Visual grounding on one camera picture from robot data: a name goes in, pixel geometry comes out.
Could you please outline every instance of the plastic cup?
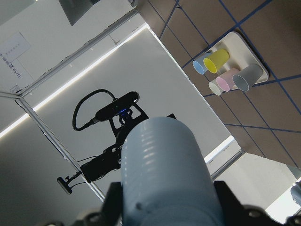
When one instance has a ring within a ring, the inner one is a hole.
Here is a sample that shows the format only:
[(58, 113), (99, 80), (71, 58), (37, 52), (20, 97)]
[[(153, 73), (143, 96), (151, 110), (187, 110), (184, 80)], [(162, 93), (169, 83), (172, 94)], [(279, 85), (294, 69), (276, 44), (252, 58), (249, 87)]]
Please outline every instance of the plastic cup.
[(210, 56), (204, 58), (204, 65), (210, 72), (216, 73), (228, 59), (229, 53), (221, 48)]
[(262, 76), (263, 70), (258, 65), (249, 65), (244, 70), (233, 75), (235, 85), (242, 91), (247, 92)]
[(216, 95), (218, 95), (218, 96), (220, 96), (220, 95), (222, 94), (222, 92), (224, 91), (224, 90), (222, 90), (222, 89), (219, 87), (219, 85), (218, 85), (217, 82), (216, 82), (216, 79), (214, 79), (214, 80), (212, 80), (211, 82), (209, 82), (209, 88), (211, 89), (211, 91), (212, 91), (214, 94), (216, 94)]
[(210, 56), (211, 53), (205, 53), (203, 56), (199, 57), (198, 59), (192, 62), (194, 69), (200, 74), (205, 74), (208, 70), (204, 65), (204, 58)]
[(218, 76), (216, 78), (216, 82), (222, 90), (229, 92), (230, 89), (232, 89), (235, 85), (233, 81), (233, 75), (237, 73), (239, 73), (238, 69), (231, 68), (230, 70)]

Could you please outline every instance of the metal frame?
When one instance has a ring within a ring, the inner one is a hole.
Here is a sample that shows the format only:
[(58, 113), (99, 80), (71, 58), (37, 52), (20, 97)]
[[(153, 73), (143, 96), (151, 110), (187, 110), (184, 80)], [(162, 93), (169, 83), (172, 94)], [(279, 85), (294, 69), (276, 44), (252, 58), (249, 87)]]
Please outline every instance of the metal frame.
[[(78, 49), (76, 52), (65, 58), (63, 61), (61, 61), (57, 66), (50, 69), (48, 72), (46, 72), (44, 75), (42, 75), (39, 79), (37, 79), (34, 83), (26, 87), (24, 90), (20, 92), (20, 94), (11, 94), (6, 92), (0, 92), (0, 97), (6, 97), (14, 99), (31, 117), (31, 119), (39, 126), (39, 128), (42, 130), (44, 135), (49, 139), (49, 141), (55, 146), (55, 148), (63, 155), (63, 157), (71, 163), (71, 165), (74, 167), (76, 171), (80, 171), (80, 165), (78, 162), (72, 157), (72, 155), (67, 151), (67, 149), (64, 147), (64, 145), (60, 142), (60, 140), (55, 136), (55, 134), (50, 130), (50, 128), (45, 124), (45, 122), (35, 113), (33, 108), (25, 101), (24, 97), (28, 95), (31, 91), (33, 91), (35, 88), (37, 88), (40, 84), (51, 78), (54, 74), (56, 74), (58, 71), (60, 71), (62, 68), (64, 68), (66, 65), (71, 63), (74, 59), (79, 57), (81, 54), (85, 53), (87, 50), (89, 50), (91, 47), (93, 47), (96, 43), (101, 41), (103, 38), (105, 38), (107, 35), (109, 35), (111, 32), (116, 30), (118, 27), (120, 27), (122, 24), (124, 24), (126, 21), (128, 21), (130, 18), (138, 14), (137, 9), (133, 9), (127, 14), (125, 14), (122, 18), (120, 18), (118, 21), (111, 24), (109, 27), (107, 27), (103, 32), (101, 32), (99, 35), (97, 35), (92, 40), (88, 41), (83, 47)], [(222, 174), (229, 166), (231, 166), (239, 157), (241, 157), (245, 152), (240, 151), (235, 156), (233, 156), (229, 161), (227, 161), (221, 168), (219, 168), (213, 175), (213, 180), (217, 178), (220, 174)], [(98, 196), (98, 198), (101, 201), (104, 201), (105, 195), (103, 192), (98, 188), (98, 186), (92, 182), (88, 183), (87, 180), (83, 175), (81, 175), (83, 180), (88, 184), (88, 186), (92, 189), (92, 191)]]

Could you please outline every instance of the pink cup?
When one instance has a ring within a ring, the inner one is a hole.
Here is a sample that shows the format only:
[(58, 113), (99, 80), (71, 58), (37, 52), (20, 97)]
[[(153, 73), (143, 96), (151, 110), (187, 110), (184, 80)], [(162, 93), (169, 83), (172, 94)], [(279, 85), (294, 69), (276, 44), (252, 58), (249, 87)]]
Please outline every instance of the pink cup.
[(225, 73), (221, 74), (216, 78), (216, 83), (220, 86), (220, 88), (226, 92), (229, 92), (230, 89), (235, 85), (233, 81), (233, 75), (239, 72), (236, 68), (231, 68)]

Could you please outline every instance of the gray cup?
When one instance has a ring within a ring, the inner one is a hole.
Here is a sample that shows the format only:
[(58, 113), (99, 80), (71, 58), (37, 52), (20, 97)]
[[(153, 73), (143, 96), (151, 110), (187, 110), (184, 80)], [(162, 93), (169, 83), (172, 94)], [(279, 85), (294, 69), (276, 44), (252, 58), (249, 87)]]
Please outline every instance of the gray cup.
[(239, 73), (233, 75), (235, 85), (242, 91), (247, 92), (262, 76), (263, 70), (258, 65), (249, 65)]

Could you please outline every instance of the dark monitor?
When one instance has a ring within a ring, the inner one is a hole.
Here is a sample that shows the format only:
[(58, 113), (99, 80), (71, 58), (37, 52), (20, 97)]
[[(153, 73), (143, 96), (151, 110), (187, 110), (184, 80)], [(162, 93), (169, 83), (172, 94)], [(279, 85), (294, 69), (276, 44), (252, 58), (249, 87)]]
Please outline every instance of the dark monitor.
[(100, 0), (59, 0), (71, 26)]

